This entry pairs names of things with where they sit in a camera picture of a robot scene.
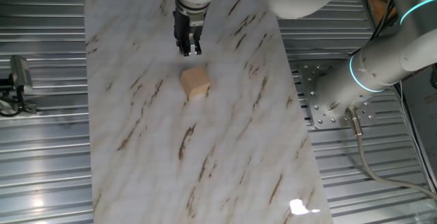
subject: wooden block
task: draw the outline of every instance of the wooden block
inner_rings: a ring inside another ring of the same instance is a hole
[[[180,82],[189,98],[206,93],[211,84],[203,66],[183,71]]]

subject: metal grating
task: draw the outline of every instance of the metal grating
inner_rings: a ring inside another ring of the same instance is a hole
[[[298,92],[302,90],[298,64],[340,64],[373,32],[361,0],[334,0],[307,18],[279,19],[279,26]],[[437,211],[431,199],[372,180],[361,170],[350,128],[314,129],[302,92],[300,102],[335,224],[434,223]],[[380,176],[427,185],[395,92],[388,89],[371,102],[378,123],[364,128],[369,165]]]
[[[0,78],[11,55],[40,112],[0,118],[0,223],[92,223],[83,0],[0,0]]]

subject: teal light ring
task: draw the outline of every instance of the teal light ring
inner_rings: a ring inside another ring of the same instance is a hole
[[[355,75],[354,75],[354,72],[352,71],[352,60],[354,59],[354,57],[355,57],[355,56],[352,56],[352,58],[350,59],[350,62],[349,62],[349,69],[350,69],[350,74],[352,75],[352,77],[354,78],[354,80],[358,83],[358,85],[360,85],[362,88],[366,89],[366,90],[369,91],[369,92],[382,92],[382,91],[384,91],[384,89],[383,89],[383,90],[380,90],[380,91],[375,91],[375,90],[369,89],[369,88],[365,87],[363,84],[361,84],[361,83],[358,81],[358,79],[357,79],[357,78],[355,77]]]
[[[407,13],[405,13],[405,14],[402,16],[402,18],[401,18],[401,25],[402,25],[402,22],[404,21],[405,17],[407,17],[407,16],[408,16],[412,11],[414,11],[415,9],[421,7],[422,5],[425,5],[425,4],[427,4],[427,3],[429,3],[429,2],[433,2],[433,1],[435,1],[435,0],[425,0],[424,2],[421,2],[421,3],[419,3],[418,5],[414,6],[413,8],[409,9],[409,10],[407,11]]]

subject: metal bracket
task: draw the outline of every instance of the metal bracket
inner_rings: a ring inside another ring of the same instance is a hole
[[[36,114],[36,104],[25,102],[26,113]]]
[[[302,78],[302,90],[309,105],[313,126],[318,129],[348,127],[350,125],[346,114],[344,116],[337,117],[330,111],[323,109],[320,101],[318,100],[315,84],[317,83],[317,79],[320,74],[327,69],[327,66],[310,64],[301,65],[298,68]],[[374,125],[376,123],[375,111],[370,102],[364,102],[363,105],[358,107],[356,113],[358,114],[358,118],[360,119],[362,126]]]

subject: marble board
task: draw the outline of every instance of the marble board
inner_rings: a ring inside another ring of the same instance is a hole
[[[85,0],[94,223],[332,223],[265,0],[214,0],[181,57],[174,0]],[[183,70],[208,92],[187,99]]]

